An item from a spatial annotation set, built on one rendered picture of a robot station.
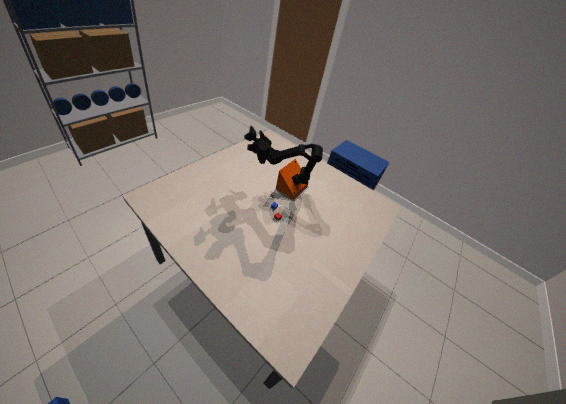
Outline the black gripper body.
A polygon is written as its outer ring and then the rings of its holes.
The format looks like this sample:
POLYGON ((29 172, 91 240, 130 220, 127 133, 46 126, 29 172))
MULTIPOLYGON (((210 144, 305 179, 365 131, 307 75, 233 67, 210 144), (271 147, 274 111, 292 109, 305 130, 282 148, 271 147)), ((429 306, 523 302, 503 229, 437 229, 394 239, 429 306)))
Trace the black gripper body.
POLYGON ((259 142, 261 142, 261 141, 266 141, 269 145, 272 144, 271 140, 269 140, 269 139, 263 140, 261 138, 256 138, 256 136, 257 135, 254 131, 250 131, 250 132, 248 132, 247 134, 244 135, 244 139, 246 139, 248 141, 253 140, 255 142, 255 148, 254 148, 255 151, 258 150, 258 145, 259 145, 259 142))

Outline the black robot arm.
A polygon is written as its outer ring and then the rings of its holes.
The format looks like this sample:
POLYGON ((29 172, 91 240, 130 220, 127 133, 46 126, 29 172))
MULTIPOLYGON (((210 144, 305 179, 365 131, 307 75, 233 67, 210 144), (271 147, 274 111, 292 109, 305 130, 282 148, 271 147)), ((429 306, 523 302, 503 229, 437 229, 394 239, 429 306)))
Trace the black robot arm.
POLYGON ((300 183, 308 184, 308 181, 310 180, 310 174, 314 166, 317 162, 320 162, 322 160, 323 156, 323 147, 312 143, 308 145, 300 144, 299 146, 279 151, 273 149, 266 141, 261 141, 259 142, 258 150, 255 151, 254 148, 255 142, 253 142, 253 144, 247 145, 247 150, 252 151, 253 153, 257 153, 257 158, 259 160, 259 163, 261 164, 265 164, 265 161, 267 160, 270 164, 275 165, 280 163, 284 159, 299 155, 304 156, 306 159, 308 159, 309 161, 306 167, 302 167, 300 174, 296 174, 292 178, 296 186, 300 183), (312 148, 311 156, 305 152, 305 149, 307 148, 312 148))

